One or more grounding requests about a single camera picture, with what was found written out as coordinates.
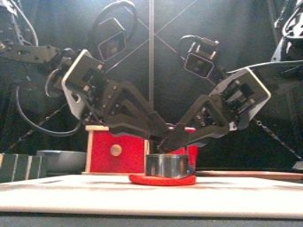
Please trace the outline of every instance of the red box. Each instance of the red box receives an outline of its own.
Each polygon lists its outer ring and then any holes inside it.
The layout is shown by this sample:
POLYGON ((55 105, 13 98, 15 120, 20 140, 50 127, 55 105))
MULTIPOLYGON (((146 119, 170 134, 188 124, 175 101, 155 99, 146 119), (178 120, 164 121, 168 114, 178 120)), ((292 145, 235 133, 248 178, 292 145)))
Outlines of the red box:
POLYGON ((132 137, 115 137, 108 127, 87 126, 90 132, 86 174, 144 173, 148 141, 132 137))

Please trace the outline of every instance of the black curtain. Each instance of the black curtain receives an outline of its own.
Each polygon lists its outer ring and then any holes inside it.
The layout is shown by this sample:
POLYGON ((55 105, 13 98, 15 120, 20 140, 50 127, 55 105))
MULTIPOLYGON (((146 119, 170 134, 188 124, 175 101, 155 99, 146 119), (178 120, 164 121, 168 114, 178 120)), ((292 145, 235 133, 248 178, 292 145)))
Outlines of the black curtain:
MULTIPOLYGON (((60 49, 70 47, 74 50, 86 48, 87 34, 94 20, 104 6, 112 2, 112 0, 21 1, 36 29, 40 45, 51 44, 60 49)), ((139 29, 128 49, 108 62, 107 70, 116 80, 131 81, 148 98, 151 9, 148 0, 132 2, 139 12, 139 29)), ((180 38, 184 35, 199 35, 219 41, 218 66, 231 71, 271 60, 276 49, 272 21, 268 1, 263 0, 156 0, 154 3, 154 103, 163 119, 176 123, 198 97, 208 94, 219 83, 218 78, 203 79, 184 70, 176 54, 180 38)), ((283 3, 283 0, 275 1, 276 14, 282 10, 283 3)), ((108 17, 116 17, 130 31, 131 15, 124 9, 116 10, 108 17)), ((1 93, 1 106, 5 107, 1 112, 3 150, 31 129, 16 113, 12 104, 13 85, 7 82, 11 74, 21 74, 25 70, 21 68, 16 72, 15 68, 15 72, 7 72, 9 70, 11 67, 9 69, 5 67, 3 70, 5 76, 1 79, 1 83, 5 84, 3 89, 5 92, 1 93)), ((42 121, 64 103, 64 100, 50 100, 39 86, 36 90, 24 90, 25 95, 21 97, 27 105, 27 113, 36 121, 42 121)), ((272 94, 270 102, 256 115, 263 124, 299 153, 303 147, 302 107, 302 84, 298 83, 294 88, 290 89, 286 85, 286 90, 272 94)), ((66 109, 46 126, 56 130, 71 129, 75 125, 72 118, 66 109)), ((35 132, 9 152, 35 153, 39 149, 86 151, 87 139, 84 128, 75 136, 66 138, 50 137, 35 132)), ((227 136, 212 139, 210 144, 200 148, 198 167, 291 168, 295 161, 294 154, 251 122, 247 129, 232 131, 227 136)))

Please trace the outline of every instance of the rubber pad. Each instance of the rubber pad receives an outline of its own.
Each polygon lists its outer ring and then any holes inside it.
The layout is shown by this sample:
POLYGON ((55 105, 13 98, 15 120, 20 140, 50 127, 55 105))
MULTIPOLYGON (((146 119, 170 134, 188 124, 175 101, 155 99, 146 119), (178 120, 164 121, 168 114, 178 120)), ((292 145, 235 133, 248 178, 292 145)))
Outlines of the rubber pad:
POLYGON ((195 184, 195 175, 187 176, 180 179, 159 176, 130 175, 130 180, 134 184, 150 186, 183 186, 195 184))

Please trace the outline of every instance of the metal cup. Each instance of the metal cup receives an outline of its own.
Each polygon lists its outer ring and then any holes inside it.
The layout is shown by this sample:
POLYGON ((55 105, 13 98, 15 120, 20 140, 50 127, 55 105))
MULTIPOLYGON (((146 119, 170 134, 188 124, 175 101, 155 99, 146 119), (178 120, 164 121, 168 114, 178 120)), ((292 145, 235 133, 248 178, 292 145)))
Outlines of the metal cup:
POLYGON ((191 175, 187 154, 148 154, 146 175, 184 178, 191 175))

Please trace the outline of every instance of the white table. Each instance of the white table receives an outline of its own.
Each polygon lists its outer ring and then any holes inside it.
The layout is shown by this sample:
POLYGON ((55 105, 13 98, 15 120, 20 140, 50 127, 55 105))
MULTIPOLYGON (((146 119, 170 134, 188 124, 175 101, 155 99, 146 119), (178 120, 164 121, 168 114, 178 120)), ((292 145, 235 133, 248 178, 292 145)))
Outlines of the white table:
POLYGON ((55 176, 0 184, 0 211, 299 221, 303 184, 198 177, 195 185, 159 187, 132 184, 127 176, 55 176))

